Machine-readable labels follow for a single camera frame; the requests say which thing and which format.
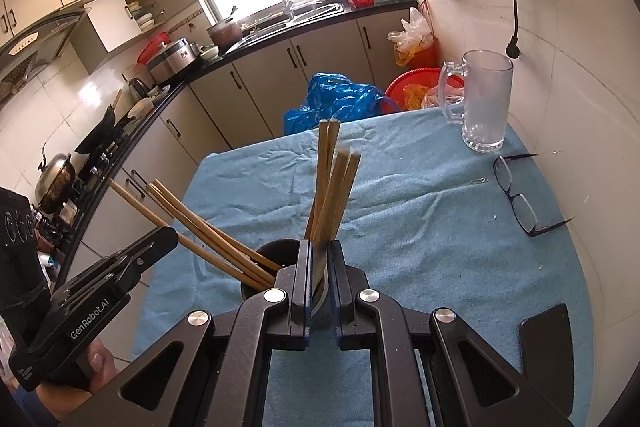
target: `blue tablecloth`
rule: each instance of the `blue tablecloth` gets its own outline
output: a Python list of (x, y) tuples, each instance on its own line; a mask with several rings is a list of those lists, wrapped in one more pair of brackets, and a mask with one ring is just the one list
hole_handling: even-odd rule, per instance
[[(317, 131), (206, 158), (184, 203), (254, 248), (300, 238), (314, 194)], [(575, 353), (571, 420), (586, 422), (593, 380), (593, 322), (586, 283), (563, 227), (529, 238), (492, 171), (495, 154), (468, 149), (460, 127), (420, 110), (344, 124), (340, 147), (362, 152), (338, 234), (348, 264), (404, 307), (458, 312), (516, 368), (518, 325), (564, 302)], [(502, 155), (525, 152), (509, 129)], [(533, 160), (511, 164), (541, 224), (561, 219)], [(472, 180), (486, 177), (483, 184)], [(177, 229), (186, 235), (179, 223)], [(213, 314), (241, 304), (239, 283), (178, 247), (156, 264), (133, 355), (189, 311)], [(372, 426), (367, 352), (341, 352), (329, 328), (303, 352), (275, 351), (264, 425)]]

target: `glass mug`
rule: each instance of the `glass mug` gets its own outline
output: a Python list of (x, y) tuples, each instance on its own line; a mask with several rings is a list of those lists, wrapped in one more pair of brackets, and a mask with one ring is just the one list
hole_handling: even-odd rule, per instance
[[(464, 78), (462, 114), (455, 114), (445, 97), (445, 86), (453, 74)], [(502, 147), (507, 129), (513, 62), (499, 53), (466, 52), (461, 64), (445, 62), (438, 81), (438, 103), (450, 123), (462, 124), (462, 139), (477, 152), (494, 152)]]

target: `blue plastic bag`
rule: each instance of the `blue plastic bag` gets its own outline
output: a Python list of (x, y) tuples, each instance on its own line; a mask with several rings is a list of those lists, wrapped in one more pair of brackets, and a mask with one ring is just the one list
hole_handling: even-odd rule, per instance
[(320, 120), (350, 122), (379, 116), (384, 98), (377, 87), (355, 84), (343, 74), (316, 73), (302, 107), (285, 113), (284, 134), (314, 129)]

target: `range hood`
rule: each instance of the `range hood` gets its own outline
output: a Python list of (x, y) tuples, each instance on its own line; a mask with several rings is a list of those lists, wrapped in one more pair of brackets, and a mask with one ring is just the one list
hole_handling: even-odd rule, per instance
[(0, 50), (0, 107), (60, 56), (88, 10), (50, 15), (27, 28)]

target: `mug handle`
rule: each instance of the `mug handle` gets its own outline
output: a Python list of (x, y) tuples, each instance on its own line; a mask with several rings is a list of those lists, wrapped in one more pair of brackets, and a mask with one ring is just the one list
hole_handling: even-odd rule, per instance
[[(442, 111), (444, 118), (450, 123), (464, 123), (464, 114), (456, 114), (449, 107), (449, 102), (445, 97), (445, 86), (449, 81), (449, 77), (456, 74), (462, 78), (466, 77), (466, 65), (456, 64), (455, 62), (444, 62), (442, 70), (440, 71), (440, 78), (438, 79), (438, 103), (440, 104), (440, 110)], [(455, 105), (462, 105), (464, 99)]]

